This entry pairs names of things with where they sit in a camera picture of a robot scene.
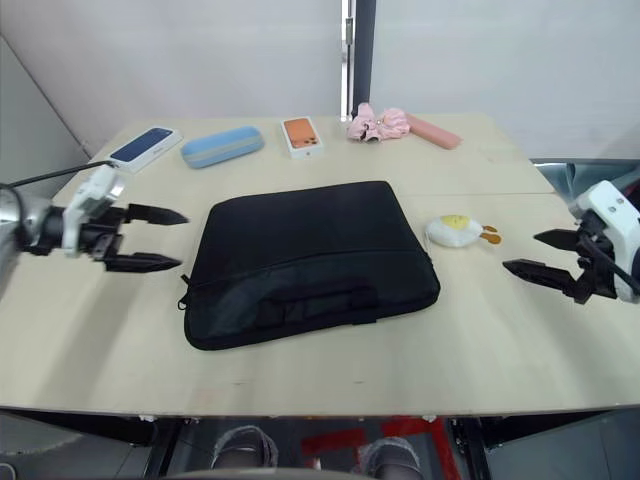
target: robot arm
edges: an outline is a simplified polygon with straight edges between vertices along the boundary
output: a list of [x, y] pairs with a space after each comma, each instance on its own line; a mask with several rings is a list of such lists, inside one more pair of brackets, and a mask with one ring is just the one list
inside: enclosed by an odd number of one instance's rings
[[534, 238], [552, 247], [578, 253], [583, 274], [530, 260], [503, 265], [531, 283], [561, 290], [576, 303], [591, 295], [640, 303], [640, 212], [608, 181], [594, 185], [569, 206], [580, 221], [577, 231], [548, 230]]
[[52, 206], [49, 200], [22, 195], [14, 185], [0, 184], [0, 298], [20, 252], [49, 255], [54, 248], [62, 248], [69, 257], [87, 253], [112, 272], [155, 272], [181, 263], [155, 253], [118, 254], [123, 223], [144, 220], [175, 225], [188, 220], [165, 208], [136, 204], [126, 209], [113, 207], [124, 182], [110, 166], [94, 172], [64, 209]]

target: pink case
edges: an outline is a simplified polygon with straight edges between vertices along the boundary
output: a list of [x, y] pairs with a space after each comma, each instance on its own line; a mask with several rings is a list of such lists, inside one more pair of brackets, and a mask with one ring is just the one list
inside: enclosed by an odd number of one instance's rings
[[462, 142], [462, 138], [457, 136], [455, 133], [443, 130], [432, 123], [420, 120], [408, 113], [406, 116], [409, 121], [409, 126], [411, 127], [411, 133], [414, 133], [425, 140], [429, 140], [442, 148], [451, 150], [452, 148], [456, 148], [460, 145], [460, 142]]

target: orange phone box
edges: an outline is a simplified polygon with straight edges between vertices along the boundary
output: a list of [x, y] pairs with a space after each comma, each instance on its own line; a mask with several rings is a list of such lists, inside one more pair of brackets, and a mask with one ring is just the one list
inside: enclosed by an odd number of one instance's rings
[[282, 120], [280, 125], [291, 158], [315, 156], [324, 151], [324, 145], [311, 118], [290, 118]]

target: pink cloth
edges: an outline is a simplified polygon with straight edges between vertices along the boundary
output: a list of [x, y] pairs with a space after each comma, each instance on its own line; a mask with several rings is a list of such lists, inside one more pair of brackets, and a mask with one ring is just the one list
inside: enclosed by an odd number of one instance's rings
[[409, 134], [409, 122], [399, 108], [389, 108], [376, 119], [371, 105], [358, 105], [358, 115], [347, 128], [347, 136], [363, 142], [401, 138]]

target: gray wall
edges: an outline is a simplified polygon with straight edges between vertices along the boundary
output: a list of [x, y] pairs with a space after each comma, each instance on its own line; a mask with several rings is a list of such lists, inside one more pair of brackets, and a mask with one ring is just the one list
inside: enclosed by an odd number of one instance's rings
[[[88, 161], [75, 138], [0, 37], [0, 182], [80, 165]], [[23, 187], [52, 196], [67, 177]]]

